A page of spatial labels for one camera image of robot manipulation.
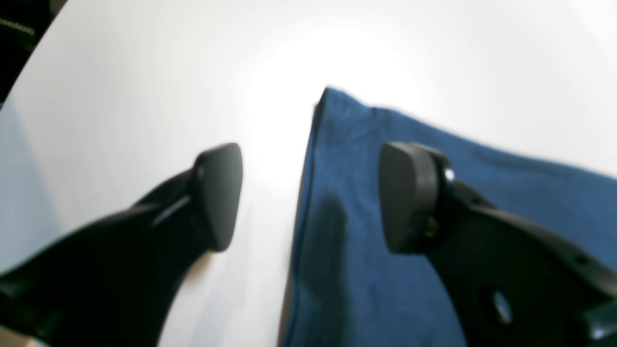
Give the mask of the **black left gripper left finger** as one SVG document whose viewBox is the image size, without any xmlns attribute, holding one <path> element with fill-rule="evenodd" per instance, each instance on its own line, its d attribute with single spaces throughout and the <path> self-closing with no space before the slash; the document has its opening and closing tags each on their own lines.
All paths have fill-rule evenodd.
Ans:
<svg viewBox="0 0 617 347">
<path fill-rule="evenodd" d="M 155 347 L 190 268 L 233 238 L 241 148 L 222 144 L 128 209 L 1 276 L 1 325 L 51 347 Z"/>
</svg>

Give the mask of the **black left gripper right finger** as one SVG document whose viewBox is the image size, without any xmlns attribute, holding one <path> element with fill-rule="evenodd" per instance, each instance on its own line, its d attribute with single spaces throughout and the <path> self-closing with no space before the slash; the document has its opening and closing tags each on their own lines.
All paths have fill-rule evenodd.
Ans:
<svg viewBox="0 0 617 347">
<path fill-rule="evenodd" d="M 494 206 L 445 154 L 392 141 L 378 157 L 390 252 L 424 255 L 469 347 L 614 347 L 616 274 L 580 247 Z"/>
</svg>

